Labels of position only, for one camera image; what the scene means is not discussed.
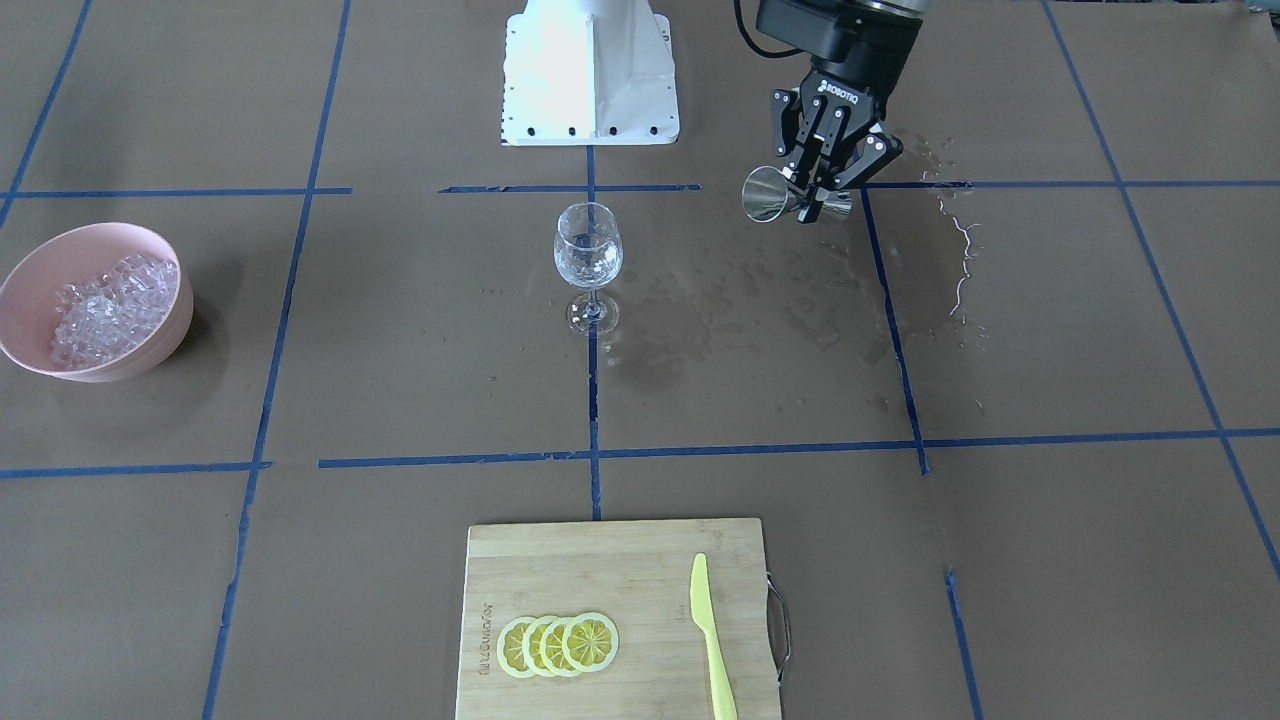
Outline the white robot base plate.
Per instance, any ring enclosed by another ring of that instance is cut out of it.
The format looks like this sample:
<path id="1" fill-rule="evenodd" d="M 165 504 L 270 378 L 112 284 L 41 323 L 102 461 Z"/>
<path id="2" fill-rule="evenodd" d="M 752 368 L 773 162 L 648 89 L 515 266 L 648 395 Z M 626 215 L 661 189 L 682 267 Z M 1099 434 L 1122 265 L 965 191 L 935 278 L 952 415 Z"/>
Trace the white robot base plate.
<path id="1" fill-rule="evenodd" d="M 678 141 L 671 24 L 650 3 L 527 1 L 504 41 L 503 145 Z"/>

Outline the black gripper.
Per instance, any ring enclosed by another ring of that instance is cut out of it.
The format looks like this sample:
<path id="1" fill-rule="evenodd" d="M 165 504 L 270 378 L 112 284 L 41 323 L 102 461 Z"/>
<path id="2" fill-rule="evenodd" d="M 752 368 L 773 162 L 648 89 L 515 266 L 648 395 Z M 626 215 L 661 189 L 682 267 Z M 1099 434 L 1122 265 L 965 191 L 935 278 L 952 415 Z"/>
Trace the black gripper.
<path id="1" fill-rule="evenodd" d="M 873 96 L 818 69 L 797 88 L 776 88 L 771 113 L 774 155 L 792 184 L 806 186 L 801 224 L 847 217 L 852 195 L 904 151 Z"/>

